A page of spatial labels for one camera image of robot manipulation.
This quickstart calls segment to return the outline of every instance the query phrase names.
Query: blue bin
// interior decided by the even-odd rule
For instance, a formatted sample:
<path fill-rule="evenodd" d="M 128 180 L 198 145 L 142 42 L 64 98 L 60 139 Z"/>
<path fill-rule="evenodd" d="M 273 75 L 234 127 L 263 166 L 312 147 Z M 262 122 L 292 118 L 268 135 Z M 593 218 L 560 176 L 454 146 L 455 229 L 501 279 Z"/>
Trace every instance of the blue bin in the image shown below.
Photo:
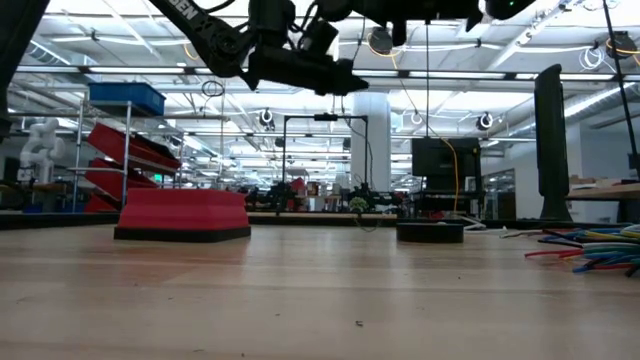
<path fill-rule="evenodd" d="M 133 104 L 134 116 L 164 115 L 165 97 L 145 83 L 90 83 L 89 102 L 112 115 L 127 114 L 127 102 Z"/>

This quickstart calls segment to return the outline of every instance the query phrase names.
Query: white column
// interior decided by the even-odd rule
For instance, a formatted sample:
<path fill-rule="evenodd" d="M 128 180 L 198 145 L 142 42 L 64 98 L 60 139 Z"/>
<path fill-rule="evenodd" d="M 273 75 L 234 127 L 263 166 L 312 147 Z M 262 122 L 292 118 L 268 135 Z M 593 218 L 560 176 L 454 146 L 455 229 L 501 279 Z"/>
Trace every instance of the white column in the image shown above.
<path fill-rule="evenodd" d="M 369 144 L 367 175 L 369 187 L 389 191 L 391 186 L 391 107 L 386 93 L 361 92 L 353 95 L 353 115 L 369 116 Z M 352 120 L 353 129 L 365 134 L 365 124 Z M 351 186 L 365 179 L 365 141 L 351 132 Z"/>

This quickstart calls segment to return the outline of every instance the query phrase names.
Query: white ceiling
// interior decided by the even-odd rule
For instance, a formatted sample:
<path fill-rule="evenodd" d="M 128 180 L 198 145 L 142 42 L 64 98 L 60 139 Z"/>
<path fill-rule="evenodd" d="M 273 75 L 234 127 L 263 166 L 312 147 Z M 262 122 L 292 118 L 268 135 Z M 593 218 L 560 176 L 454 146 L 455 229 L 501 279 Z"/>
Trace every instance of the white ceiling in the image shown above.
<path fill-rule="evenodd" d="M 199 0 L 196 2 L 203 7 L 209 7 L 220 1 Z M 311 0 L 295 1 L 297 15 L 303 16 L 310 3 Z M 464 20 L 434 21 L 428 30 L 428 43 L 432 46 L 428 57 L 425 51 L 426 27 L 422 26 L 420 22 L 410 22 L 410 41 L 407 47 L 398 49 L 401 52 L 396 57 L 398 67 L 400 69 L 425 70 L 428 60 L 431 70 L 487 70 L 487 66 L 495 62 L 503 47 L 525 31 L 537 16 L 548 11 L 557 3 L 557 0 L 539 0 L 513 19 L 487 21 L 484 27 L 479 27 L 486 31 L 474 34 L 479 36 L 482 43 L 485 44 L 485 47 L 482 48 L 453 49 L 455 46 L 464 47 L 464 45 L 476 43 L 475 37 L 461 31 Z M 595 4 L 595 6 L 599 3 L 595 0 L 587 2 L 587 4 Z M 237 0 L 233 5 L 215 15 L 229 23 L 239 24 L 246 20 L 247 8 L 248 0 Z M 130 29 L 114 17 L 114 12 L 125 19 Z M 629 31 L 633 39 L 640 38 L 640 20 L 637 14 L 638 4 L 635 0 L 621 0 L 617 7 L 611 10 L 614 25 Z M 365 22 L 366 32 L 374 26 L 376 26 L 374 23 L 367 20 Z M 362 18 L 354 13 L 347 20 L 336 24 L 336 27 L 340 30 L 339 54 L 341 57 L 350 58 L 355 54 L 356 42 L 361 36 Z M 145 41 L 154 44 L 155 55 L 144 44 L 136 40 L 131 29 Z M 85 38 L 94 31 L 98 39 L 102 39 L 99 42 Z M 52 50 L 55 49 L 65 58 L 71 59 L 73 54 L 83 54 L 100 65 L 176 66 L 177 63 L 185 63 L 189 66 L 204 66 L 201 60 L 189 58 L 185 53 L 185 45 L 174 43 L 164 46 L 166 44 L 163 44 L 163 41 L 180 41 L 185 40 L 185 37 L 162 16 L 151 2 L 145 0 L 51 0 L 47 15 L 42 20 L 36 37 L 43 45 Z M 582 49 L 557 52 L 562 49 L 589 46 L 596 40 L 602 41 L 606 38 L 608 35 L 603 11 L 588 11 L 584 7 L 578 6 L 550 21 L 546 27 L 531 38 L 530 42 L 523 45 L 519 51 L 506 57 L 494 70 L 535 73 L 550 65 L 561 64 L 566 72 L 611 72 L 604 64 L 596 69 L 585 70 L 579 61 L 579 57 L 584 55 Z M 186 46 L 188 51 L 194 55 L 193 48 L 190 45 Z M 24 62 L 25 64 L 38 64 L 29 56 L 25 56 Z M 638 65 L 633 58 L 624 60 L 622 65 L 627 73 L 638 72 Z M 393 70 L 393 64 L 389 58 L 373 54 L 365 43 L 358 52 L 356 68 Z M 36 77 L 19 74 L 16 79 L 31 82 L 34 86 L 46 91 L 55 90 L 57 96 L 70 101 L 79 102 L 82 96 L 81 86 L 60 77 L 50 75 Z M 285 113 L 313 114 L 334 109 L 336 112 L 341 111 L 340 99 L 336 99 L 334 105 L 332 97 L 319 97 L 310 91 L 300 91 L 267 82 L 261 84 L 260 93 L 251 93 L 246 90 L 242 81 L 229 79 L 226 81 L 227 96 L 223 102 L 221 98 L 207 101 L 207 98 L 198 93 L 197 89 L 200 83 L 208 80 L 206 76 L 182 78 L 177 76 L 103 76 L 103 81 L 109 80 L 146 81 L 163 89 L 171 90 L 174 88 L 175 90 L 165 92 L 168 113 L 189 113 L 194 106 L 196 110 L 199 110 L 206 103 L 207 113 L 224 112 L 230 116 L 232 121 L 224 125 L 225 132 L 262 131 L 257 118 L 260 111 L 267 107 L 274 112 L 277 131 L 282 128 L 282 116 Z M 405 85 L 411 89 L 408 91 L 408 95 L 419 111 L 426 112 L 428 105 L 432 116 L 430 126 L 443 135 L 478 135 L 478 132 L 475 131 L 475 121 L 471 120 L 474 119 L 474 116 L 484 112 L 499 116 L 523 103 L 532 101 L 530 83 L 433 81 L 430 83 L 431 90 L 428 94 L 426 83 L 423 81 L 407 80 Z M 568 84 L 565 91 L 571 95 L 596 91 L 604 86 L 604 84 Z M 188 87 L 191 89 L 188 92 L 180 90 L 181 88 L 186 90 Z M 388 92 L 388 101 L 392 110 L 398 114 L 406 114 L 403 117 L 401 130 L 397 132 L 398 135 L 424 133 L 424 125 L 414 124 L 411 121 L 411 114 L 414 110 L 407 93 L 402 90 L 398 80 L 376 80 L 372 82 L 372 88 L 375 91 Z M 350 112 L 351 101 L 349 97 L 344 100 L 344 104 L 345 110 Z M 12 106 L 21 110 L 29 110 L 28 103 L 14 103 Z M 220 122 L 214 120 L 179 121 L 177 126 L 188 131 L 220 131 Z M 292 122 L 290 130 L 316 133 L 347 133 L 349 131 L 343 123 L 328 126 L 309 121 Z M 202 138 L 202 140 L 212 148 L 219 148 L 219 139 Z M 260 143 L 263 150 L 273 150 L 271 141 L 256 141 Z M 338 151 L 342 146 L 340 139 L 333 140 L 332 143 L 328 143 L 326 139 L 307 139 L 305 141 L 308 143 L 305 144 L 301 141 L 295 146 L 299 147 L 300 151 L 329 151 L 330 149 Z M 239 141 L 232 139 L 225 147 L 225 154 L 255 154 L 254 147 L 242 139 Z M 408 151 L 406 141 L 396 140 L 393 142 L 393 152 L 406 151 Z"/>

